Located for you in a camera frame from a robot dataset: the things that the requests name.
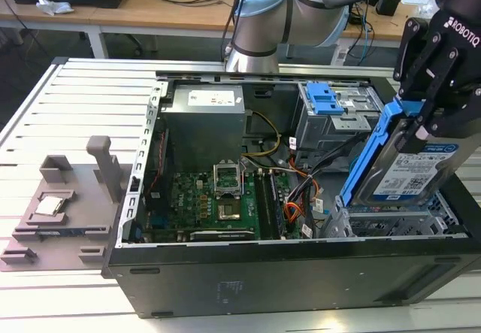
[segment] orange wire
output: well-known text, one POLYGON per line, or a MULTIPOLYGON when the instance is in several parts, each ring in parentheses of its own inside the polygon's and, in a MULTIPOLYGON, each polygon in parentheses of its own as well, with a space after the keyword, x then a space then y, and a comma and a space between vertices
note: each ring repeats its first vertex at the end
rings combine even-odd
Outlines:
MULTIPOLYGON (((299 175, 301 175, 302 177, 306 177, 307 174, 305 172, 303 172, 302 170, 299 170, 297 169, 295 166, 294 166, 294 159, 291 158, 289 160, 289 165, 292 169, 296 170, 298 172, 299 175)), ((316 201, 316 198, 317 198, 317 195, 319 194, 319 184, 317 183, 317 181, 313 178, 313 184, 314 184, 314 187, 316 188, 316 194, 314 194, 314 197, 311 199, 311 201, 316 201)))
POLYGON ((289 207, 293 207, 295 209, 295 212, 293 215, 289 216, 290 213, 287 213, 288 221, 290 223, 292 223, 295 220, 295 218, 298 217, 299 214, 303 215, 301 207, 299 207, 296 203, 292 201, 288 201, 284 206, 286 207, 286 212, 289 211, 289 207))

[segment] metal case frame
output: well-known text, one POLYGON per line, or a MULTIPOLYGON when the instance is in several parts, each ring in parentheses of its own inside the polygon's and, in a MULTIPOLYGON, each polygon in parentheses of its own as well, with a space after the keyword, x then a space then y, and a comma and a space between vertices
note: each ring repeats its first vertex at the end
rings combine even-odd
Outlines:
MULTIPOLYGON (((369 78, 368 72, 346 68, 338 74, 343 72, 369 78)), ((300 71, 293 68, 292 73, 300 71)), ((383 103, 395 94, 386 79, 369 80, 382 92, 383 103)), ((149 104, 152 110, 155 104, 149 104)), ((127 209, 136 210, 140 199, 132 200, 129 192, 127 209)), ((481 208, 455 175, 440 192, 469 238, 141 244, 131 249, 118 237, 107 266, 140 318, 411 304, 481 261, 481 208), (288 283, 293 277, 300 280, 288 283)))

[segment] desk leg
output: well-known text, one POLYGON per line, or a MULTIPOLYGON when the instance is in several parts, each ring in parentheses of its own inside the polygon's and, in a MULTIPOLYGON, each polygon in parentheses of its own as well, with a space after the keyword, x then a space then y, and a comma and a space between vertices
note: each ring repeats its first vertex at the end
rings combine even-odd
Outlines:
POLYGON ((286 59, 292 59, 294 57, 294 45, 288 44, 286 50, 286 59))
POLYGON ((108 59, 107 47, 101 32, 88 32, 90 47, 96 59, 108 59))
POLYGON ((338 41, 334 55, 332 56, 331 65, 343 66, 346 61, 347 52, 349 51, 349 44, 344 44, 342 41, 338 41))

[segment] yellow cable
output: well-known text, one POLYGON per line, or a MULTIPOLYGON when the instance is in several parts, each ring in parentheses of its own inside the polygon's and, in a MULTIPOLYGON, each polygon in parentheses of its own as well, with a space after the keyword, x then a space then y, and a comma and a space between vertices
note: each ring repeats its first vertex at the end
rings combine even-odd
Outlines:
POLYGON ((272 149, 268 150, 268 151, 263 151, 263 152, 260 152, 260 153, 244 153, 244 154, 242 154, 242 156, 267 156, 267 155, 270 155, 270 154, 274 153, 280 146, 279 131, 277 130, 276 126, 267 117, 265 117, 264 115, 262 115, 258 111, 253 111, 253 114, 259 115, 262 119, 265 120, 265 122, 267 124, 269 124, 271 126, 271 128, 276 132, 277 141, 276 141, 276 144, 274 145, 274 147, 272 149))

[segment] robotic arm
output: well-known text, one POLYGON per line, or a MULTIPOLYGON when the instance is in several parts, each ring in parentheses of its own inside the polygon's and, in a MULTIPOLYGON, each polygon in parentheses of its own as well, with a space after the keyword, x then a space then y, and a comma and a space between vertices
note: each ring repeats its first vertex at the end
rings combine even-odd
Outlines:
POLYGON ((406 22, 387 104, 344 185, 350 205, 424 204, 481 143, 481 0, 406 22))
POLYGON ((228 72, 278 72, 277 45, 324 47, 342 33, 348 5, 364 0, 236 0, 228 72))

